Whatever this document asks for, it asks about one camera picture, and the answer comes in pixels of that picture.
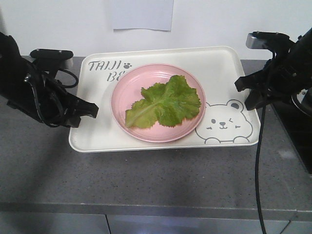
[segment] cabinet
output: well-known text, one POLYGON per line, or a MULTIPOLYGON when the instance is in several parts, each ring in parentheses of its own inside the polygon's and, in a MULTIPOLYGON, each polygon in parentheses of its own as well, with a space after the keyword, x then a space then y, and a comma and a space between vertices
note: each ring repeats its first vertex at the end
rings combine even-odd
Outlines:
POLYGON ((3 234, 109 234, 105 215, 0 212, 3 234))
POLYGON ((283 234, 311 234, 312 222, 291 222, 283 231, 283 234))
MULTIPOLYGON (((258 220, 108 215, 112 234, 261 234, 258 220)), ((267 233, 280 234, 288 221, 265 221, 267 233)))

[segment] paw print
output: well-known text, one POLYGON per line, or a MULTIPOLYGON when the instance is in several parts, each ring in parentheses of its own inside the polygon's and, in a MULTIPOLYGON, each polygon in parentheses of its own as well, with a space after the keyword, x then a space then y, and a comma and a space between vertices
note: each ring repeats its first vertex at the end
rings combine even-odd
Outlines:
POLYGON ((128 63, 124 63, 123 68, 125 69, 129 69, 130 67, 132 67, 132 65, 128 62, 128 63))

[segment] bear face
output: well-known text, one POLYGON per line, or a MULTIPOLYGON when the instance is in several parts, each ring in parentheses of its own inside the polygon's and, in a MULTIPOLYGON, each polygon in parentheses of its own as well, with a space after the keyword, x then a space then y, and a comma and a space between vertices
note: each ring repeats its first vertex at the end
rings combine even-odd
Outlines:
POLYGON ((226 104, 206 103, 206 112, 201 123, 195 128, 196 134, 204 143, 250 142, 252 124, 243 113, 242 102, 232 99, 226 104))

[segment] rectangular tray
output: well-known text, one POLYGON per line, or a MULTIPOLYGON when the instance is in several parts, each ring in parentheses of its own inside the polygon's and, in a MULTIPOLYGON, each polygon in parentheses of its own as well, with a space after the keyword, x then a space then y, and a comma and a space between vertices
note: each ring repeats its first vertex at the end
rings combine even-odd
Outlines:
POLYGON ((249 90, 236 90, 234 82, 240 76, 244 76, 241 62, 236 52, 225 46, 90 55, 81 65, 77 96, 95 103, 99 111, 97 118, 82 117, 79 127, 70 129, 69 143, 83 153, 256 144, 260 121, 256 110, 247 111, 244 105, 249 90), (112 116, 111 95, 119 78, 150 63, 171 64, 188 71, 205 91, 205 116, 181 139, 145 142, 125 133, 112 116))

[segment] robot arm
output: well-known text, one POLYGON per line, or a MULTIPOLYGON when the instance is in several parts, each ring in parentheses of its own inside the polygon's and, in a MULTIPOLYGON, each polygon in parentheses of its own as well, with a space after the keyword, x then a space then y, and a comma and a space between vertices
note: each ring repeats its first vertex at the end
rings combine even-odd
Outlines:
POLYGON ((312 97, 312 28, 296 43, 285 34, 253 32, 248 34, 246 45, 273 53, 262 70, 235 82, 239 92, 251 89, 245 101, 248 110, 278 100, 289 102, 304 89, 307 98, 312 97))
POLYGON ((66 91, 77 85, 78 78, 62 69, 73 57, 71 51, 37 49, 35 60, 21 57, 11 36, 0 33, 0 95, 7 104, 49 127, 78 127, 81 116, 96 118, 98 107, 66 91), (65 86, 55 79, 58 71, 74 76, 76 83, 65 86))

